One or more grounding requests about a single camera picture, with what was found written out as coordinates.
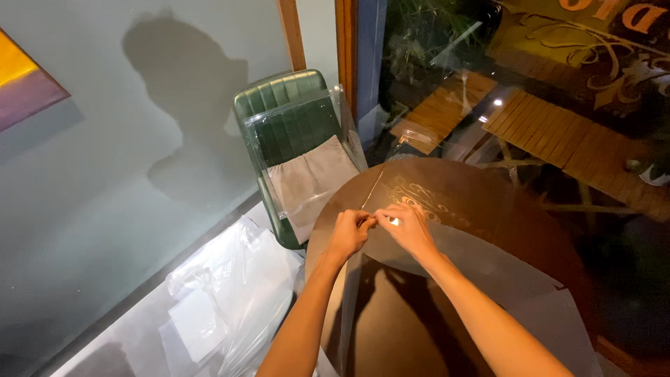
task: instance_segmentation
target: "brown tabletop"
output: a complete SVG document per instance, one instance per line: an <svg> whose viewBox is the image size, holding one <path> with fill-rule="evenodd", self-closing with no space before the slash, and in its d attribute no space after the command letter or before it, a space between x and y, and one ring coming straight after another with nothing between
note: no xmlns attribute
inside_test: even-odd
<svg viewBox="0 0 670 377"><path fill-rule="evenodd" d="M437 158L399 160L375 166L349 180L328 201L314 225L307 250L306 278L309 278L314 263L324 251L339 212L363 207L368 211L374 211L376 208L386 207L391 203L408 200L423 205L429 211L428 217L433 221L482 238L562 282L572 293L591 338L594 339L597 335L591 307L592 286L567 234L535 201L515 191L512 184L505 181L499 173L481 170L461 162L450 162ZM383 231L383 229L377 227L374 231ZM383 261L389 257L385 256L385 250L364 248L364 251L376 261ZM322 334L322 347L333 364L337 364L337 361L333 360L332 344L337 336L334 334L338 331L338 316L341 315L338 310L342 302L345 270L346 267L342 269L331 294ZM370 278L373 290L377 285L377 291L381 292L382 284L386 284L391 288L395 287L398 293L403 294L393 282L389 285L388 279L380 280L375 275ZM392 280L401 281L403 279L411 278L406 276ZM430 283L427 285L430 294L435 296L436 288ZM421 329L416 324L407 325L408 327L414 326L413 329L407 330L412 336L404 337L402 344L397 343L398 339L393 339L391 335L382 336L379 329L366 331L366 326L379 327L379 323L384 321L387 321L389 326L394 326L393 333L396 334L398 326L405 326L404 323L394 323L392 318L385 318L385 313L392 313L391 308L384 306L391 305L389 303L393 300L392 296L389 294L387 296L385 300L388 302L380 304L382 305L379 309L382 310L381 312L378 310L374 314L366 313L366 309L361 308L362 315L358 319L355 330L357 334L355 353L357 357L363 353L366 363L362 366L356 364L357 375L367 374L361 370L379 373L380 368L388 364L385 360L388 360L390 352L395 352L394 362L398 365L395 366L394 372L397 375L401 374L398 368L403 366L403 361L400 360L403 357L407 358L408 368L409 363L416 364L412 366L413 373L421 372L416 369L417 365L430 364L431 355L425 355L425 352L412 354L410 351L420 349L420 347L417 348L418 345L414 347L411 344L412 341L416 345L421 341L430 342L431 339L428 335L422 335ZM370 304L375 302L373 296ZM398 309L397 305L394 308L398 311L404 310ZM458 327L455 330L452 329L451 332L459 333L463 330L462 327ZM466 354L469 354L468 350L472 344L464 344L467 341L462 341L462 337L459 337L458 334L456 338L466 350ZM429 368L423 370L426 373L434 371Z"/></svg>

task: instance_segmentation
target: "green leather chair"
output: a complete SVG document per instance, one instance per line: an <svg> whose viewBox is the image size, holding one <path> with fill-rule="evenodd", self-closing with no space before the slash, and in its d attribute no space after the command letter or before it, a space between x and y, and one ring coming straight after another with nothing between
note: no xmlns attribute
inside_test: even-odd
<svg viewBox="0 0 670 377"><path fill-rule="evenodd" d="M329 97L308 101L273 116L268 122L249 129L243 120L262 112L313 97L328 89L317 70L302 70L271 78L238 92L234 99L235 116L254 164L265 210L270 216L277 241L285 248L306 248L299 244L288 219L280 219L263 178L265 166L274 166L305 154L341 133L335 109ZM255 148L260 149L259 161Z"/></svg>

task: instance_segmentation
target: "gold lettering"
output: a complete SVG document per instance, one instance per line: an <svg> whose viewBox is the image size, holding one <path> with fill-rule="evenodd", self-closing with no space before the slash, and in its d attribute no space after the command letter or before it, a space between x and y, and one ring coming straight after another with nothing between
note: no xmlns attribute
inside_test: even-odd
<svg viewBox="0 0 670 377"><path fill-rule="evenodd" d="M561 3L561 7L565 9L566 11L581 11L582 9L585 9L589 5L591 5L592 0L578 0L575 5L570 5L570 0L558 0L559 3Z"/></svg>
<svg viewBox="0 0 670 377"><path fill-rule="evenodd" d="M640 21L633 25L632 20L635 18L635 16L644 11L646 12ZM624 11L622 15L622 21L624 26L626 26L628 29L647 34L649 32L649 26L651 26L651 24L654 23L654 21L656 21L660 15L667 11L668 10L665 8L657 7L651 4L636 4Z"/></svg>
<svg viewBox="0 0 670 377"><path fill-rule="evenodd" d="M598 11L593 17L604 21L607 16L610 15L612 9L616 7L616 4L619 4L619 1L620 0L602 0L602 5L598 8Z"/></svg>

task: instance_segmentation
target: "painting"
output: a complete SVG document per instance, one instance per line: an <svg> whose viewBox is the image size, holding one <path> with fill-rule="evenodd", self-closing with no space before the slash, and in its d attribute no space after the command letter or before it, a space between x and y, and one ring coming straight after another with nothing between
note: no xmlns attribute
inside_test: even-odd
<svg viewBox="0 0 670 377"><path fill-rule="evenodd" d="M0 132L69 96L0 29Z"/></svg>

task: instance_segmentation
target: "gray wall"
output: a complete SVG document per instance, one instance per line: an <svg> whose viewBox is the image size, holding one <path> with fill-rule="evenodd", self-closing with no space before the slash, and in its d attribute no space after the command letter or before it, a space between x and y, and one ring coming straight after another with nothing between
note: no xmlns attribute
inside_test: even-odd
<svg viewBox="0 0 670 377"><path fill-rule="evenodd" d="M4 0L72 98L0 133L0 374L25 374L256 189L230 104L289 69L275 0Z"/></svg>

